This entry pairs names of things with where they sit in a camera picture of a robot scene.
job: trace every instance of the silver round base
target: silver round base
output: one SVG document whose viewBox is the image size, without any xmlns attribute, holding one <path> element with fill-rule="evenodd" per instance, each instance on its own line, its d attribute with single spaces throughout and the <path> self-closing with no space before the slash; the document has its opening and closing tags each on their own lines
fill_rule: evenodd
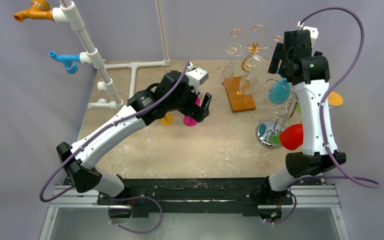
<svg viewBox="0 0 384 240">
<path fill-rule="evenodd" d="M 273 120 L 266 120 L 261 122 L 256 130 L 255 130 L 255 137 L 257 138 L 257 141 L 263 146 L 268 149 L 278 149 L 282 147 L 282 144 L 280 141 L 276 141 L 276 138 L 273 139 L 273 135 L 280 134 L 281 131 L 284 131 L 285 128 L 281 127 L 281 123 L 278 122 L 276 125 L 275 132 L 273 132 L 273 127 L 275 126 L 275 121 Z"/>
</svg>

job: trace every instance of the orange pipe fitting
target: orange pipe fitting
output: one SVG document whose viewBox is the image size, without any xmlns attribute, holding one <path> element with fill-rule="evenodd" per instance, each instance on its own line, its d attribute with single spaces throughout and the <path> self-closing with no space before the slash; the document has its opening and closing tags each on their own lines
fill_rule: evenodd
<svg viewBox="0 0 384 240">
<path fill-rule="evenodd" d="M 30 8 L 14 14 L 14 19 L 22 22 L 24 19 L 49 19 L 54 20 L 51 6 L 45 0 L 32 0 Z"/>
</svg>

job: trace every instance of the yellow disc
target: yellow disc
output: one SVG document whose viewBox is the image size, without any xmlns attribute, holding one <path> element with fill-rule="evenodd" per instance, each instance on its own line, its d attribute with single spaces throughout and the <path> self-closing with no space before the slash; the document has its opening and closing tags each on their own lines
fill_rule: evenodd
<svg viewBox="0 0 384 240">
<path fill-rule="evenodd" d="M 164 127 L 170 126 L 174 121 L 173 115 L 169 112 L 165 114 L 163 118 L 159 120 L 159 124 L 161 124 Z"/>
<path fill-rule="evenodd" d="M 327 96 L 327 102 L 329 105 L 339 107 L 344 104 L 344 99 L 341 97 L 341 95 L 333 91 L 329 94 L 329 96 Z"/>
</svg>

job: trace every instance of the wooden block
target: wooden block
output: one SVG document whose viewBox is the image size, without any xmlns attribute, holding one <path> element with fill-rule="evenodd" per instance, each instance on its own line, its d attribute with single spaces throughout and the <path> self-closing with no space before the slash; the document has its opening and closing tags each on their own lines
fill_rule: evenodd
<svg viewBox="0 0 384 240">
<path fill-rule="evenodd" d="M 240 76 L 234 77 L 230 86 L 226 87 L 227 96 L 229 97 L 230 107 L 233 113 L 256 109 L 253 95 L 243 95 L 239 92 L 240 82 Z"/>
</svg>

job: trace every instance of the blue pipe fitting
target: blue pipe fitting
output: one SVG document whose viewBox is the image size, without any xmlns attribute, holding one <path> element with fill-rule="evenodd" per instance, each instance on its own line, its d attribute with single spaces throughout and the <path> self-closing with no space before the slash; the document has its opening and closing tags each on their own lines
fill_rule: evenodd
<svg viewBox="0 0 384 240">
<path fill-rule="evenodd" d="M 49 57 L 53 60 L 58 61 L 64 65 L 64 69 L 68 74 L 75 74 L 79 67 L 75 62 L 80 62 L 80 54 L 78 55 L 58 55 L 54 51 L 49 53 Z"/>
</svg>

